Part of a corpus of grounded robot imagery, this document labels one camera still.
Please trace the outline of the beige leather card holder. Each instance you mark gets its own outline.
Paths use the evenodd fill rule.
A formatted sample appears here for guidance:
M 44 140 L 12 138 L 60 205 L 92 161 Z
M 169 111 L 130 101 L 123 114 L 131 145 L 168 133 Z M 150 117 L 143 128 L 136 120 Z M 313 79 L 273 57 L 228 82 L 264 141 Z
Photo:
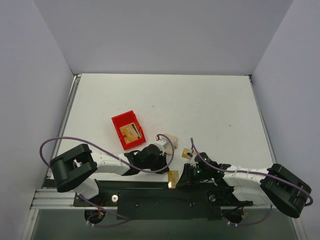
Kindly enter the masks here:
M 165 145 L 164 152 L 165 152 L 166 154 L 172 155 L 172 154 L 173 154 L 173 151 L 175 150 L 175 148 L 178 147 L 178 137 L 177 137 L 177 136 L 174 136 L 174 135 L 171 135 L 171 134 L 168 134 L 168 133 L 165 133 L 164 136 L 160 136 L 160 139 L 167 141 L 167 143 L 166 143 L 166 145 Z

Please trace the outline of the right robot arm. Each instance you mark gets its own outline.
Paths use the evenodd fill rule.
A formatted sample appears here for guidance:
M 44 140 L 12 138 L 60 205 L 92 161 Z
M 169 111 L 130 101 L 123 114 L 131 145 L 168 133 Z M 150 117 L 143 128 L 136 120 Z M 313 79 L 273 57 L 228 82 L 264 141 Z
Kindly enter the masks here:
M 205 152 L 189 154 L 176 188 L 198 191 L 209 205 L 245 207 L 269 205 L 291 218 L 299 218 L 312 204 L 311 188 L 284 166 L 250 169 L 217 163 Z

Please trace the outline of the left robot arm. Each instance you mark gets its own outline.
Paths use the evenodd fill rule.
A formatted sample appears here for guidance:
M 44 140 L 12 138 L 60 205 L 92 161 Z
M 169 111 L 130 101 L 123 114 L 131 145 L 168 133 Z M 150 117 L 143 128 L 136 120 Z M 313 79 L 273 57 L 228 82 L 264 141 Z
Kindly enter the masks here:
M 92 206 L 103 200 L 94 173 L 133 176 L 142 171 L 163 174 L 169 171 L 167 154 L 159 144 L 133 150 L 112 157 L 92 152 L 87 144 L 80 144 L 52 159 L 49 163 L 59 193 L 75 191 Z

